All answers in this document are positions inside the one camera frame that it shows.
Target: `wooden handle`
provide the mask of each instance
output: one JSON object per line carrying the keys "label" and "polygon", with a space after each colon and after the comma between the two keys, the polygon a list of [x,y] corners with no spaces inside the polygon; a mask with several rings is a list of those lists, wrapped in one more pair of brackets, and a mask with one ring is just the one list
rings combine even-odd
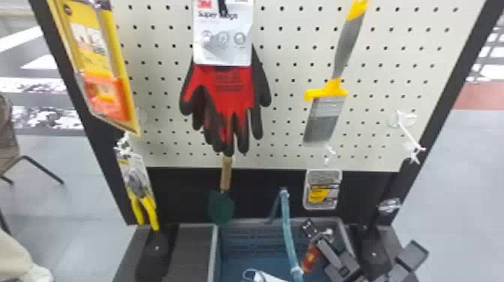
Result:
{"label": "wooden handle", "polygon": [[231,169],[233,157],[222,157],[222,170],[220,171],[220,192],[226,192],[231,186]]}

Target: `blue tube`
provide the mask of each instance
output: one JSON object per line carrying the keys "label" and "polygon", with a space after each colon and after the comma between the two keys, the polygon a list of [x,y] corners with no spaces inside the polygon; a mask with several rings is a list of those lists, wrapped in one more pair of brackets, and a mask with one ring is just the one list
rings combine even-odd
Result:
{"label": "blue tube", "polygon": [[285,241],[285,248],[289,257],[290,274],[294,277],[295,282],[303,282],[303,270],[299,266],[296,249],[294,248],[293,233],[290,229],[289,192],[287,192],[286,187],[281,188],[280,198],[282,203],[283,240]]}

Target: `floor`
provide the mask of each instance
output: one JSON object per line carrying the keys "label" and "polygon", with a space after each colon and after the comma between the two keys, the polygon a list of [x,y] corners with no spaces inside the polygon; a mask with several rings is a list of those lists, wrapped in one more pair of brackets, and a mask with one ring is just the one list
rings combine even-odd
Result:
{"label": "floor", "polygon": [[[59,281],[110,282],[134,228],[122,221],[87,139],[19,141],[25,154],[67,184],[56,184],[27,163],[8,173],[18,184],[0,184],[0,206],[15,237]],[[416,239],[430,251],[418,270],[420,281],[500,280],[503,143],[504,112],[451,112],[394,222],[403,245]]]}
{"label": "floor", "polygon": [[504,112],[454,110],[394,221],[430,251],[421,282],[501,281]]}
{"label": "floor", "polygon": [[7,174],[16,185],[0,183],[0,207],[14,237],[58,281],[112,281],[134,227],[122,220],[88,140],[20,136],[19,143],[66,184],[23,162]]}

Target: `pegboard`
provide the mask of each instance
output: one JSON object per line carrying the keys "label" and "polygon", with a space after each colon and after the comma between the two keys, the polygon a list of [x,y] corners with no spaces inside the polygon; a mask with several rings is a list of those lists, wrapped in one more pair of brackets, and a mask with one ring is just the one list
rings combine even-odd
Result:
{"label": "pegboard", "polygon": [[[397,172],[407,138],[388,125],[396,110],[418,115],[419,140],[484,0],[370,0],[343,87],[349,91],[330,145],[342,170]],[[253,43],[272,103],[262,111],[264,137],[234,167],[305,169],[324,150],[302,145],[310,110],[305,89],[331,76],[350,0],[257,0]],[[190,0],[112,1],[142,138],[133,148],[150,167],[220,167],[221,159],[179,111],[192,53]]]}

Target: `work glove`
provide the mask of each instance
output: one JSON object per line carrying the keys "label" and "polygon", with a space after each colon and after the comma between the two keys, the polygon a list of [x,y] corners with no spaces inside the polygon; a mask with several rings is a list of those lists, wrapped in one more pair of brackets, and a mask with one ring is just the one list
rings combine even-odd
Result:
{"label": "work glove", "polygon": [[191,64],[180,96],[183,115],[193,115],[193,128],[202,126],[205,141],[228,157],[249,149],[248,115],[254,138],[263,137],[261,106],[272,102],[268,80],[255,49],[249,67]]}

